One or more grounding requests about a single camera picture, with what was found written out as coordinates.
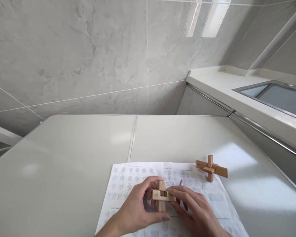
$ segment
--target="paper sheet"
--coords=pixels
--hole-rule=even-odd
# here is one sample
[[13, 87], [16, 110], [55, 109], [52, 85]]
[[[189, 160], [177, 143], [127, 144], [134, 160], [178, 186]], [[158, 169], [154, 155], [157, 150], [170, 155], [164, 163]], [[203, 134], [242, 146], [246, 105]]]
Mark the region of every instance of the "paper sheet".
[[[148, 176], [160, 176], [164, 178], [166, 188], [172, 185], [179, 185], [180, 180], [182, 180], [182, 185], [187, 186], [195, 192], [204, 194], [223, 228], [234, 237], [249, 236], [218, 175], [214, 175], [214, 181], [210, 183], [206, 179], [207, 173], [196, 168], [194, 163], [163, 162], [133, 162], [113, 165], [96, 233], [120, 209], [133, 186], [143, 182]], [[144, 206], [147, 211], [152, 211], [148, 200], [144, 201]], [[192, 236], [176, 212], [168, 204], [166, 211], [171, 217], [170, 221], [153, 224], [145, 229], [124, 236]]]

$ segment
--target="white table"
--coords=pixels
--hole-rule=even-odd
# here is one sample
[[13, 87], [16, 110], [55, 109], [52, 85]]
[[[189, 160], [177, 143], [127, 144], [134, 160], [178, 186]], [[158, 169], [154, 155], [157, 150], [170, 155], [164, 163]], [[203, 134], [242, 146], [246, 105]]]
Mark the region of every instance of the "white table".
[[251, 237], [296, 236], [296, 189], [228, 118], [57, 115], [0, 158], [0, 237], [91, 237], [112, 164], [208, 154]]

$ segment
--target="wooden stick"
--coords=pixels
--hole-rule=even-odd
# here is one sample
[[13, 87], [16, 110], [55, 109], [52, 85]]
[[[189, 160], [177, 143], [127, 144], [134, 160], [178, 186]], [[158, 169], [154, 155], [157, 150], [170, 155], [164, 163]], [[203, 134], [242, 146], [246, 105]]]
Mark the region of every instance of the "wooden stick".
[[[213, 155], [208, 155], [208, 167], [212, 168], [213, 166]], [[208, 173], [208, 181], [212, 182], [214, 180], [214, 175], [212, 173]]]

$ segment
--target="wall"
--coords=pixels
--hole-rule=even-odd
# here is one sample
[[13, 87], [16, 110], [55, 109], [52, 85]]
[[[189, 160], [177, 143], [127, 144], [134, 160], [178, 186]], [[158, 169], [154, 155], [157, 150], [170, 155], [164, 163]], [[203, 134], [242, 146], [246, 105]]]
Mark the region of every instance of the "wall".
[[267, 0], [227, 64], [246, 70], [262, 68], [295, 30], [296, 0]]
[[226, 64], [264, 3], [232, 0], [217, 37], [201, 38], [207, 1], [184, 37], [195, 3], [1, 0], [0, 126], [24, 136], [58, 113], [175, 114], [188, 70]]
[[262, 68], [296, 75], [296, 31]]

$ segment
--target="white countertop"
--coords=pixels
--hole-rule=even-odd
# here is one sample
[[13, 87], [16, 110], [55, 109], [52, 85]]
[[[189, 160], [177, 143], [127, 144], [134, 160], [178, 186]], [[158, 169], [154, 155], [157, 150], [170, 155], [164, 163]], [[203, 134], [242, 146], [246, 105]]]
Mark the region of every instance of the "white countertop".
[[267, 128], [278, 138], [296, 147], [296, 118], [233, 91], [239, 87], [270, 81], [258, 76], [238, 76], [226, 72], [193, 73], [187, 82]]
[[57, 115], [0, 158], [0, 237], [92, 237], [113, 164], [208, 154], [249, 236], [296, 236], [296, 189], [229, 118]]

